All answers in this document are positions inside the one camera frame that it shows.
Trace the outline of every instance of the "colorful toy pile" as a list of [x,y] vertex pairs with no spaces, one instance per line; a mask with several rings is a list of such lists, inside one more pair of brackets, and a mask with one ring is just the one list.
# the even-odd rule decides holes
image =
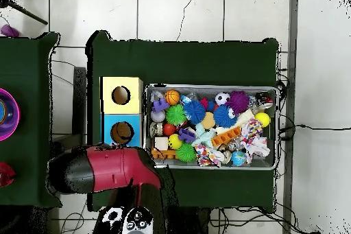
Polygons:
[[153,91],[149,127],[155,159],[197,161],[200,166],[242,166],[253,155],[267,156],[267,138],[261,137],[273,106],[267,92],[218,93],[214,99],[198,100],[193,93]]

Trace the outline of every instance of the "red ball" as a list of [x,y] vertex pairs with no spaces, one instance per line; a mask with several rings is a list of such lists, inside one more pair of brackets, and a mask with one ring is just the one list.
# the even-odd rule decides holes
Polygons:
[[171,136],[176,131],[176,127],[170,123],[166,123],[163,126],[163,134],[166,136]]

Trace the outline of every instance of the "blue wooden block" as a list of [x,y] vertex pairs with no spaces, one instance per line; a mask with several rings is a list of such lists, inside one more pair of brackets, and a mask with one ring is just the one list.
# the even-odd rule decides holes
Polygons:
[[112,144],[114,141],[111,138],[111,128],[118,122],[128,122],[134,130],[134,136],[127,146],[138,146],[142,147],[142,132],[141,132],[141,114],[124,115],[124,114],[105,114],[104,115],[104,128],[101,129],[102,121],[100,122],[100,133],[101,130],[104,132],[104,142]]

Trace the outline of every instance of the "yellow wooden block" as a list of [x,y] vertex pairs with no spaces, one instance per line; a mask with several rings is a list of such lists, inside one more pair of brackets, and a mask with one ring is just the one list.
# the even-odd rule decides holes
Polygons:
[[141,114],[143,82],[139,78],[102,77],[102,99],[105,114]]

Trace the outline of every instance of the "purple spiky ball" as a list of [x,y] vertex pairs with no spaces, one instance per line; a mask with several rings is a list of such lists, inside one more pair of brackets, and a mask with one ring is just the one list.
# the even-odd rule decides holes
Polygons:
[[244,91],[233,91],[230,94],[230,99],[226,102],[235,114],[245,112],[249,106],[250,98]]

